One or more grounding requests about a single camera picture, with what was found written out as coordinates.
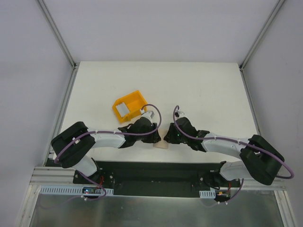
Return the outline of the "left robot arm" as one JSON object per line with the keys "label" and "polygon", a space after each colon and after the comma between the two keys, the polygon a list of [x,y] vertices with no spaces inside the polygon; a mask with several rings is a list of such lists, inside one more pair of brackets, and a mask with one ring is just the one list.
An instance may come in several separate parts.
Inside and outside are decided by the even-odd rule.
{"label": "left robot arm", "polygon": [[51,146],[56,154],[56,163],[62,168],[81,172],[88,183],[95,184],[100,179],[99,167],[87,153],[92,148],[128,148],[137,141],[150,144],[161,141],[157,124],[141,117],[114,131],[94,131],[84,122],[76,122],[53,138]]}

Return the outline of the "beige card holder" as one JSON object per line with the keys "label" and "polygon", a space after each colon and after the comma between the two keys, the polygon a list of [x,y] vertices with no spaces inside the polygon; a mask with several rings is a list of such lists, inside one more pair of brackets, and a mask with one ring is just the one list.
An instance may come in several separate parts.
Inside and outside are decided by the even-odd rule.
{"label": "beige card holder", "polygon": [[159,148],[159,149],[168,149],[169,148],[169,144],[168,142],[164,141],[164,140],[161,140],[157,143],[155,143],[153,145],[154,148]]}

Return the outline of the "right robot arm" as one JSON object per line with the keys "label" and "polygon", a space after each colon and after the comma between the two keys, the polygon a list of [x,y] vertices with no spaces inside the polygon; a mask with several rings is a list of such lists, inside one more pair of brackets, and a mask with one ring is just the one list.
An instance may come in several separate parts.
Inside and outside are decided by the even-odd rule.
{"label": "right robot arm", "polygon": [[285,161],[263,137],[228,138],[215,133],[196,130],[186,117],[170,124],[164,140],[170,144],[184,143],[193,150],[215,152],[238,158],[236,162],[221,162],[215,170],[213,181],[217,186],[225,186],[229,181],[240,178],[253,178],[264,185],[271,185]]}

